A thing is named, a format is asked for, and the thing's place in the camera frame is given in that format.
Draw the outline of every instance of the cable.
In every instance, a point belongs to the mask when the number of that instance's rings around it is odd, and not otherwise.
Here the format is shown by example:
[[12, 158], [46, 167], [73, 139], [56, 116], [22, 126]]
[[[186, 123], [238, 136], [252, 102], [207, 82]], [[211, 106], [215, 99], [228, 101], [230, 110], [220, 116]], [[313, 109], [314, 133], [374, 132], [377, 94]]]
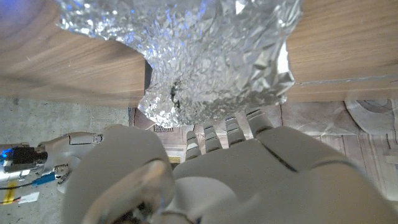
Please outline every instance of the cable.
[[[21, 200], [21, 197], [18, 197], [18, 198], [15, 198], [14, 200], [12, 200], [11, 203], [19, 202], [20, 200]], [[8, 203], [8, 202], [0, 202], [0, 205], [4, 205], [5, 203]]]
[[30, 185], [32, 185], [33, 184], [33, 182], [32, 183], [29, 183], [29, 184], [23, 184], [23, 185], [20, 185], [20, 186], [15, 186], [15, 187], [0, 187], [0, 190], [12, 190], [12, 189], [18, 189], [18, 188], [21, 188], [21, 187], [27, 187], [27, 186], [30, 186]]

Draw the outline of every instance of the concrete floor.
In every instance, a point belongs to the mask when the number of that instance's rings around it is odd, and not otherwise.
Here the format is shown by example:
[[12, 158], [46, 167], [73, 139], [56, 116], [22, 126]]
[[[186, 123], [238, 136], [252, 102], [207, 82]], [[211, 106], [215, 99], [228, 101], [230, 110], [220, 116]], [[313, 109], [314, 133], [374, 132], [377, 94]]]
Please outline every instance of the concrete floor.
[[[128, 126], [127, 108], [115, 109], [48, 101], [0, 98], [0, 144], [28, 142], [37, 146], [41, 141], [57, 138], [74, 131], [101, 133], [112, 124]], [[0, 206], [1, 224], [61, 223], [63, 195], [55, 183], [18, 189], [16, 196], [40, 192], [39, 201]]]

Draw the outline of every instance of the aluminum foil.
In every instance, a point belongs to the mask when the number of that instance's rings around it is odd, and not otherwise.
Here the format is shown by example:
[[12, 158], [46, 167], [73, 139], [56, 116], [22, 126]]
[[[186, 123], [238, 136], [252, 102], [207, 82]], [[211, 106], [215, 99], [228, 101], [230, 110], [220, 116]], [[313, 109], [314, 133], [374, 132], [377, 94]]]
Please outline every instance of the aluminum foil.
[[302, 0], [57, 0], [62, 29], [114, 39], [153, 68], [139, 104], [163, 127], [278, 105], [294, 84], [285, 41]]

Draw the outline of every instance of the robotic hand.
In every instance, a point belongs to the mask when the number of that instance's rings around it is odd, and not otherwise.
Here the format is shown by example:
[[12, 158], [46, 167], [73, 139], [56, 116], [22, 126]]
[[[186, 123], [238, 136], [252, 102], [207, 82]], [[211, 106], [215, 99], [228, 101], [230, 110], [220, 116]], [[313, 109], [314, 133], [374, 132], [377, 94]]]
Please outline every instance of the robotic hand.
[[0, 145], [0, 182], [23, 180], [35, 172], [41, 177], [32, 183], [13, 188], [41, 185], [58, 178], [57, 188], [65, 193], [67, 179], [72, 170], [80, 163], [80, 159], [102, 140], [102, 134], [69, 133], [42, 142], [37, 147], [30, 147], [26, 143]]
[[174, 170], [154, 133], [107, 130], [70, 176], [64, 223], [398, 223], [345, 156], [260, 110], [247, 119], [250, 140], [227, 118], [228, 150], [209, 124], [204, 155], [189, 132]]

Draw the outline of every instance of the wood grain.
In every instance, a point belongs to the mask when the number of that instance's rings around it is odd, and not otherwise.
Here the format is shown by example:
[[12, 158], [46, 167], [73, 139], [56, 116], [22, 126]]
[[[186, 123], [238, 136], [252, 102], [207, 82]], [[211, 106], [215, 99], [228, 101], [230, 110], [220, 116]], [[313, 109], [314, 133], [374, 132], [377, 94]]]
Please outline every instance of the wood grain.
[[147, 118], [138, 108], [135, 108], [133, 123], [135, 127], [143, 130], [148, 130], [155, 125], [155, 123]]
[[133, 49], [59, 29], [49, 0], [0, 0], [0, 95], [136, 106], [145, 61]]
[[[0, 0], [0, 95], [135, 107], [142, 56], [60, 30], [59, 17], [51, 0]], [[398, 97], [398, 1], [305, 0], [288, 48], [289, 101]]]
[[172, 132], [155, 132], [166, 150], [186, 151], [187, 133], [193, 130], [193, 126], [174, 127]]

